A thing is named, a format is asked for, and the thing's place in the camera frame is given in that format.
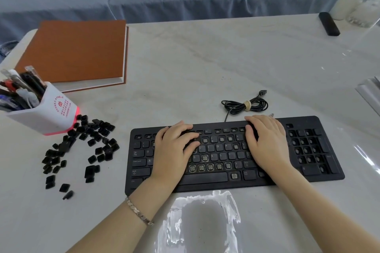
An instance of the silver chain bracelet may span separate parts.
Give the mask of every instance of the silver chain bracelet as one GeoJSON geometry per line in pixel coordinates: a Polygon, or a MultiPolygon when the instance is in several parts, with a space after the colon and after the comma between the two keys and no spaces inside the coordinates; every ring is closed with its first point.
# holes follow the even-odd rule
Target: silver chain bracelet
{"type": "Polygon", "coordinates": [[[145,222],[146,225],[149,225],[149,226],[152,226],[154,224],[154,222],[151,222],[148,218],[146,218],[137,208],[135,205],[132,204],[132,202],[129,200],[128,196],[125,198],[126,200],[126,203],[128,204],[128,206],[133,210],[133,212],[136,213],[136,215],[138,217],[140,217],[140,219],[142,221],[145,222]]]}

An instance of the brown book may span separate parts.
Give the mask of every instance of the brown book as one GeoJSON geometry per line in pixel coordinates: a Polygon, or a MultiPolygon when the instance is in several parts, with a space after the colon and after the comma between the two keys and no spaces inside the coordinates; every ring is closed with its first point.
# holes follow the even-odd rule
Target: brown book
{"type": "Polygon", "coordinates": [[[43,21],[16,65],[32,65],[62,92],[126,82],[125,20],[43,21]]]}

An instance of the pink base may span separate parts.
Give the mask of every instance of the pink base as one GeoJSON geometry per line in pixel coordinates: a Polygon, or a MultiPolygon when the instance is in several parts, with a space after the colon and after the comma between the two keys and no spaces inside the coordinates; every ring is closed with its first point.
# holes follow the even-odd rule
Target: pink base
{"type": "Polygon", "coordinates": [[[58,131],[58,132],[53,132],[53,133],[46,133],[44,134],[45,136],[50,136],[50,135],[56,135],[56,134],[62,134],[62,133],[67,133],[67,131],[70,131],[71,129],[74,129],[74,124],[76,123],[76,117],[77,115],[81,112],[81,109],[77,106],[76,107],[76,112],[75,112],[75,116],[74,116],[74,120],[73,120],[73,125],[67,129],[67,130],[64,130],[64,131],[58,131]]]}

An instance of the coiled black cable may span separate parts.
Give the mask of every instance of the coiled black cable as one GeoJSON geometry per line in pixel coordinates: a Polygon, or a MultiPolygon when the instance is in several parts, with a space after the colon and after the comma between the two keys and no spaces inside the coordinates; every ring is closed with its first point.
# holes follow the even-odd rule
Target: coiled black cable
{"type": "MultiPolygon", "coordinates": [[[[260,97],[260,96],[263,96],[265,94],[266,94],[266,90],[260,90],[259,95],[252,98],[249,101],[251,103],[250,111],[262,112],[262,111],[268,109],[268,102],[266,102],[263,98],[260,97]]],[[[244,103],[239,103],[236,101],[223,100],[221,103],[224,106],[224,108],[228,111],[227,115],[226,115],[226,119],[224,119],[224,122],[226,122],[229,114],[231,114],[231,115],[239,114],[240,112],[242,112],[246,108],[244,103]]]]}

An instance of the pen holder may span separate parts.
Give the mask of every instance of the pen holder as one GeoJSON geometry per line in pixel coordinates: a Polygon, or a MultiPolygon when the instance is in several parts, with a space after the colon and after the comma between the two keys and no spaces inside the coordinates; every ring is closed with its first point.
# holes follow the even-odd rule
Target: pen holder
{"type": "Polygon", "coordinates": [[[73,129],[79,107],[50,82],[45,83],[45,94],[37,107],[6,115],[43,135],[66,133],[73,129]]]}

